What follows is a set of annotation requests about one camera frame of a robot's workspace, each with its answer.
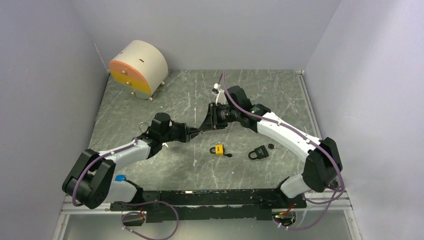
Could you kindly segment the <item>yellow padlock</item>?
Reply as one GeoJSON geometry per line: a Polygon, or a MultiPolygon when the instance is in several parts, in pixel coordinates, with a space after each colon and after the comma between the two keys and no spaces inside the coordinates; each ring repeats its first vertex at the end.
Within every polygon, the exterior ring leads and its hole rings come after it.
{"type": "Polygon", "coordinates": [[[224,148],[224,145],[223,144],[217,144],[214,147],[211,147],[209,149],[209,152],[211,154],[219,155],[219,156],[224,156],[226,154],[225,153],[225,148],[224,148]]]}

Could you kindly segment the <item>black padlock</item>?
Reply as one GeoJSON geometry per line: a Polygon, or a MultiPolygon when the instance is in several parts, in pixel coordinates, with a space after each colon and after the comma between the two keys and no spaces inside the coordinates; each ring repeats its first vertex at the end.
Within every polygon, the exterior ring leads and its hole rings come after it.
{"type": "Polygon", "coordinates": [[[248,153],[248,158],[252,161],[261,160],[269,157],[269,152],[264,145],[256,147],[254,150],[248,153]]]}

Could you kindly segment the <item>small brass padlock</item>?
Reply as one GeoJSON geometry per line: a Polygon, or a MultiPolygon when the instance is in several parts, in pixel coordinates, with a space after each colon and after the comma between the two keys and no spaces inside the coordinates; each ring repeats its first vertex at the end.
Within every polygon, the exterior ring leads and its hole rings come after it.
{"type": "Polygon", "coordinates": [[[149,123],[142,121],[138,124],[138,130],[141,134],[145,133],[149,129],[149,123]]]}

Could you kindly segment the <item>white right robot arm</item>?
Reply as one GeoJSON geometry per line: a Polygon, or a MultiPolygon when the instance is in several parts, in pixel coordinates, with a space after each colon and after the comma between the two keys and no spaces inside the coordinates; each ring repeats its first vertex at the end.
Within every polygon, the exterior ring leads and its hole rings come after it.
{"type": "Polygon", "coordinates": [[[322,193],[341,173],[343,166],[336,142],[308,135],[288,124],[268,107],[252,104],[238,85],[223,89],[216,83],[212,89],[215,100],[208,106],[200,130],[225,129],[238,122],[244,128],[273,139],[295,153],[304,163],[301,173],[284,180],[275,193],[275,202],[288,207],[296,196],[315,191],[322,193]]]}

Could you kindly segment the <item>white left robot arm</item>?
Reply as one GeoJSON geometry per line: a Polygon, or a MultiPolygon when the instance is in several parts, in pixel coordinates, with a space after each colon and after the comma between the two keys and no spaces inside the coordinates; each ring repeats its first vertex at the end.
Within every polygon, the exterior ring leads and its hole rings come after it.
{"type": "Polygon", "coordinates": [[[137,210],[143,203],[143,188],[128,179],[117,179],[117,172],[154,157],[165,143],[188,143],[200,132],[196,127],[173,121],[167,113],[157,113],[146,131],[129,143],[104,151],[84,150],[65,178],[62,190],[71,196],[75,207],[95,209],[103,202],[120,202],[137,210]]]}

